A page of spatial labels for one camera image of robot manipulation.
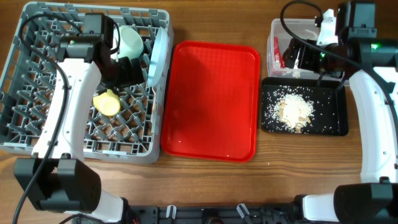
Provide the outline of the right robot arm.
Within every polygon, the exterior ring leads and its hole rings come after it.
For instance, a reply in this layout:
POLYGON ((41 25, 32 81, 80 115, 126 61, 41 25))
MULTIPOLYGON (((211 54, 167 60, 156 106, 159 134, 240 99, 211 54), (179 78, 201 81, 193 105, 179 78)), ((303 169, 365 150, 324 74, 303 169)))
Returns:
POLYGON ((360 183, 296 196, 288 211, 292 223, 397 222, 397 41, 377 37, 375 12, 374 1, 321 12, 317 42, 294 35, 283 55, 288 68, 349 83, 362 144, 360 183))

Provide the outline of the red snack wrapper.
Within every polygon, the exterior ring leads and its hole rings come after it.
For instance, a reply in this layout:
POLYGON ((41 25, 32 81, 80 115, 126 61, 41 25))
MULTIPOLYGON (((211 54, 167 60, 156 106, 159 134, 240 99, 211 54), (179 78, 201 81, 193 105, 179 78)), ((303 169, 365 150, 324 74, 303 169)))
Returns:
POLYGON ((285 68, 285 62, 282 58, 282 54, 280 53, 279 39, 277 37, 274 37, 273 41, 274 41, 274 58, 275 58, 274 65, 277 68, 285 68))

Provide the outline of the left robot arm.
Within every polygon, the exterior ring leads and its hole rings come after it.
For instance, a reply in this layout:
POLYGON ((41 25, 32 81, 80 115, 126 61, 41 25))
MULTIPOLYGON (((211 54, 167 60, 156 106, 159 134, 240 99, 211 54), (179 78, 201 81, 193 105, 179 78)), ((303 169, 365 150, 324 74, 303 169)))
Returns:
POLYGON ((51 64, 57 82, 49 113, 29 158, 19 158, 14 175, 22 200, 36 210, 67 213, 98 223, 139 223, 128 201, 102 189, 99 175, 84 163, 83 136, 98 85, 114 93, 144 81, 131 60, 112 58, 117 23, 102 13, 87 13, 76 35, 62 37, 51 64))

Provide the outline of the yellow plastic cup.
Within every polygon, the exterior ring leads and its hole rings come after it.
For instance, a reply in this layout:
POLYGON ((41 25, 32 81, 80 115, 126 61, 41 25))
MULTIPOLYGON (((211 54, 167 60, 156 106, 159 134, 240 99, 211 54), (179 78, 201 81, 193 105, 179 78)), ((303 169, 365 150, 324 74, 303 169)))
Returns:
POLYGON ((119 96, 112 90, 108 89, 105 92, 93 97, 94 107, 105 116, 114 116, 120 110, 119 96))

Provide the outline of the white plastic fork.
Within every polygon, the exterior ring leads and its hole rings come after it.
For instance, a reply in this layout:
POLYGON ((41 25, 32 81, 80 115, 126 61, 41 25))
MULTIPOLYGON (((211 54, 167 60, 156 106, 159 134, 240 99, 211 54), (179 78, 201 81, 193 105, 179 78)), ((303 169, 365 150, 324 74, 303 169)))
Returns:
POLYGON ((153 99, 153 105, 152 105, 152 114, 155 114, 157 111, 157 89, 156 87, 152 87, 152 92, 154 95, 154 99, 153 99))

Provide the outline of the light green bowl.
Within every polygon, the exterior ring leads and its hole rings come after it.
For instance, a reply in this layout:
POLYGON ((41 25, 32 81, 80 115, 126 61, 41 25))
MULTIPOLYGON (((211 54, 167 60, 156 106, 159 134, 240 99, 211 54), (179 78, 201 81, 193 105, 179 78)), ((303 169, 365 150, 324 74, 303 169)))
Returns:
POLYGON ((119 31, 121 40, 119 40, 117 28, 114 28, 113 46, 117 47, 119 44, 119 50, 112 54, 111 58, 116 61, 123 57, 128 57, 129 60, 139 58, 144 50, 140 35, 130 26, 120 26, 119 31))

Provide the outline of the rice and peanut leftovers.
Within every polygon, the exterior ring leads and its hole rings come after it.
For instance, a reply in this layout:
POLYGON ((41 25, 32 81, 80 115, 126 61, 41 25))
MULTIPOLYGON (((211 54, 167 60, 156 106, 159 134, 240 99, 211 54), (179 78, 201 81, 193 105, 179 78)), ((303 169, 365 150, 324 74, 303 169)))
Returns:
POLYGON ((306 100, 302 94, 275 90, 267 94, 268 101, 262 122, 270 131, 302 133, 312 125, 314 101, 306 100))

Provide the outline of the light blue plate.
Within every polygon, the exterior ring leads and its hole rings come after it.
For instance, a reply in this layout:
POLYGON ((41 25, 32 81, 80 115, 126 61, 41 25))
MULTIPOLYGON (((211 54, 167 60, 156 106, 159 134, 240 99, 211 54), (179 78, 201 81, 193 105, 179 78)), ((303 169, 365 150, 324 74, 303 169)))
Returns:
POLYGON ((150 65, 147 78, 147 86, 155 87, 164 71, 165 61, 167 58, 167 49, 169 46, 169 36, 164 28, 160 28, 157 32, 150 58, 150 65))

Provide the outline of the white napkin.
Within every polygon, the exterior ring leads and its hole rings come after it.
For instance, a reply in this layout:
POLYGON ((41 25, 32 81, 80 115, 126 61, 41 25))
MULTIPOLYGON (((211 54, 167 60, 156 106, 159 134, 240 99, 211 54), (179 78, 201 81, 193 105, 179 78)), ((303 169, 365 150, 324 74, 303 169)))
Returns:
POLYGON ((286 50, 283 55, 282 59, 284 61, 284 68, 287 70, 284 72, 283 76, 290 76, 293 78, 300 78, 299 72, 299 52, 292 53, 289 50, 286 50))

